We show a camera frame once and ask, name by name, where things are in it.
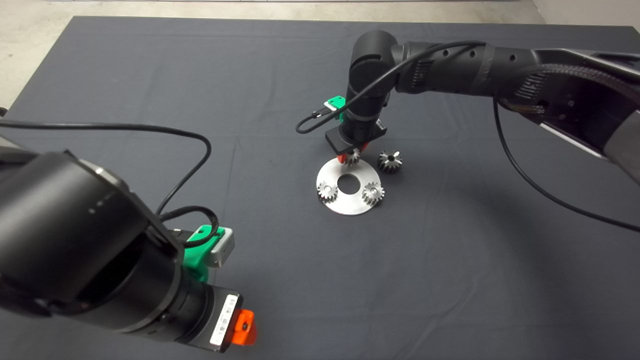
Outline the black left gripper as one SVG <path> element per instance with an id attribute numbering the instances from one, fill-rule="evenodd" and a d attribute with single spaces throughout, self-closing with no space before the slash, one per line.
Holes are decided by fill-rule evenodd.
<path id="1" fill-rule="evenodd" d="M 224 353 L 231 343 L 254 346 L 258 338 L 255 313 L 240 309 L 240 292 L 216 285 L 205 285 L 204 315 L 190 335 L 190 346 L 214 353 Z"/>

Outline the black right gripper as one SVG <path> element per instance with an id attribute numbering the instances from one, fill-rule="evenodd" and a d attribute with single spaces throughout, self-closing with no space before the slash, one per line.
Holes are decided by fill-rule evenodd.
<path id="1" fill-rule="evenodd" d="M 325 132 L 325 139 L 331 150 L 336 153 L 339 164 L 348 165 L 352 150 L 364 152 L 370 142 L 387 133 L 387 127 L 381 120 L 358 121 L 343 120 L 337 126 Z"/>

